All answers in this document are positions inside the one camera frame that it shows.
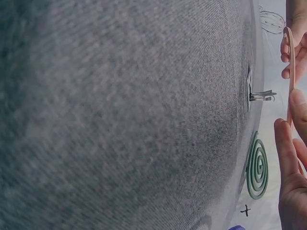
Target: gray fabric surface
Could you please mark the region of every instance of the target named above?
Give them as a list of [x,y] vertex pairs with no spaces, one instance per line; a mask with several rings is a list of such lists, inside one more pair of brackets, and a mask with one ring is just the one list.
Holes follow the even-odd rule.
[[222,229],[260,114],[250,5],[0,0],[0,229]]

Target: cactus drawing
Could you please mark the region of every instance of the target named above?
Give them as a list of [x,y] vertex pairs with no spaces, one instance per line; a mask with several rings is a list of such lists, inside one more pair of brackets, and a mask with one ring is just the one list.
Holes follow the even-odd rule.
[[262,28],[271,34],[280,34],[285,27],[285,21],[282,16],[277,13],[263,11],[262,6],[259,6],[260,19]]

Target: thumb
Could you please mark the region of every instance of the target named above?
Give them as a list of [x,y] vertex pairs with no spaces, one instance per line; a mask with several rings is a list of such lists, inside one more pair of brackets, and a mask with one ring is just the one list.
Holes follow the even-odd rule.
[[289,105],[294,126],[305,145],[307,145],[307,103],[303,92],[298,89],[292,90]]
[[307,32],[307,15],[298,14],[293,18],[291,26],[294,47],[297,47],[301,42],[304,34]]

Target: mosquito coil illustration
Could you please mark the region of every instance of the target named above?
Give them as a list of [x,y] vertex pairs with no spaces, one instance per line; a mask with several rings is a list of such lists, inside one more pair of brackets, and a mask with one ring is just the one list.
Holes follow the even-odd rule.
[[247,163],[247,187],[251,198],[258,200],[263,197],[268,186],[269,167],[264,145],[257,139],[258,132],[253,136],[249,147]]

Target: metal hook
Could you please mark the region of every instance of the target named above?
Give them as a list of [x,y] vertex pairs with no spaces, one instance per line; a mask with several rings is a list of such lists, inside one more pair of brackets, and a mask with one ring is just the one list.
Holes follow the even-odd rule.
[[273,101],[275,101],[275,95],[277,95],[277,93],[272,92],[272,90],[264,92],[255,92],[250,94],[249,101],[271,101],[272,98]]

